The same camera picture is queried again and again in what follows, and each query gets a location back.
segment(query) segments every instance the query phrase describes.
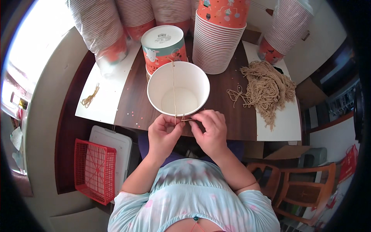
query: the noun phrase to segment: red plastic basket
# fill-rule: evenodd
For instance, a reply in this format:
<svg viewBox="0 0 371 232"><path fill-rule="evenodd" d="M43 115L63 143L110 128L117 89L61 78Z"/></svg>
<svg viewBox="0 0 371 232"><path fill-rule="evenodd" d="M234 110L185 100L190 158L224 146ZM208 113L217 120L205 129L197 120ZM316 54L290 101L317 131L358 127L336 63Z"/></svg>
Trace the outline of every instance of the red plastic basket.
<svg viewBox="0 0 371 232"><path fill-rule="evenodd" d="M75 140L75 188L107 205L115 198L116 149Z"/></svg>

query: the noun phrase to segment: woman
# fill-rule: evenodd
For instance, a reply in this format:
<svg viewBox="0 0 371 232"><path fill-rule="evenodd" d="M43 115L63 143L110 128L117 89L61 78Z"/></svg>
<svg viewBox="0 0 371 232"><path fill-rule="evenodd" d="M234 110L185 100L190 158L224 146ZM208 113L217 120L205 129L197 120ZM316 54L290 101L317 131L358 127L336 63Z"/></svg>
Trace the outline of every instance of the woman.
<svg viewBox="0 0 371 232"><path fill-rule="evenodd" d="M108 231L279 231L271 201L227 146L224 115L204 110L191 117L192 133L210 162L172 153L184 122L160 115L148 129L147 154L125 180ZM167 133L170 124L175 124Z"/></svg>

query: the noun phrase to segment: jute string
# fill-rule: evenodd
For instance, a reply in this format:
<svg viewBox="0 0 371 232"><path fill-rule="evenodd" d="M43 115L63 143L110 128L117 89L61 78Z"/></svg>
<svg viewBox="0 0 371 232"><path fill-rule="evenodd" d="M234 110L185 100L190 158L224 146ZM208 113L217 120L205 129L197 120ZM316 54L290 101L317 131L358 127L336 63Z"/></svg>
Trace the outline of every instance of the jute string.
<svg viewBox="0 0 371 232"><path fill-rule="evenodd" d="M175 115L174 115L174 121L176 122L177 121L177 105L175 103L175 77L174 77L174 61L172 59L170 59L169 57L167 57L168 60L171 61L171 70L173 71L173 93L174 93L174 107L175 107ZM185 122L185 121L191 121L192 119L184 119L184 114L182 116L182 119L181 121L182 122Z"/></svg>
<svg viewBox="0 0 371 232"><path fill-rule="evenodd" d="M241 96L243 107L254 106L257 112L264 118L266 126L273 130L275 126L276 109L283 110L285 102L294 102L296 84L287 76L279 73L267 61L253 61L248 67L240 68L241 73L249 81L247 92L242 93L242 87L237 87L237 92L227 90L234 104Z"/></svg>
<svg viewBox="0 0 371 232"><path fill-rule="evenodd" d="M99 83L96 84L93 95L90 95L90 96L88 96L87 98L85 98L85 99L83 99L83 100L81 101L81 104L82 104L83 106L85 106L85 108L88 108L88 107L90 106L90 103L92 103L93 98L94 98L95 95L97 94L98 90L99 90Z"/></svg>

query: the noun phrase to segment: red bag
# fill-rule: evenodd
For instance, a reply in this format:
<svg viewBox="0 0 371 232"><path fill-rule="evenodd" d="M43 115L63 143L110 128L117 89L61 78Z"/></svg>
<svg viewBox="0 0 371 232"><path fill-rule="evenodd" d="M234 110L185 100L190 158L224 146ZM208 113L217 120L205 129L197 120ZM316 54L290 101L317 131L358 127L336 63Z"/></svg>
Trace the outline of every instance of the red bag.
<svg viewBox="0 0 371 232"><path fill-rule="evenodd" d="M341 161L341 169L340 169L340 176L339 176L339 184L351 175L355 173L355 167L357 166L357 159L358 159L358 150L355 147L355 144L348 148L347 155Z"/></svg>

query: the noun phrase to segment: light blue blouse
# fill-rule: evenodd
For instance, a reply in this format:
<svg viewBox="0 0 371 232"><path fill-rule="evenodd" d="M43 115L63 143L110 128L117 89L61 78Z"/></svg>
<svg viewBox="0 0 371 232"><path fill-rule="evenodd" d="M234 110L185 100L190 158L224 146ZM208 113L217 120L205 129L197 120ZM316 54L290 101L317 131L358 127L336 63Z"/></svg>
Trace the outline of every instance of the light blue blouse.
<svg viewBox="0 0 371 232"><path fill-rule="evenodd" d="M162 232L195 216L226 232L280 231L266 196L256 190L237 196L218 166L196 159L180 159L160 168L150 193L121 192L115 198L108 231Z"/></svg>

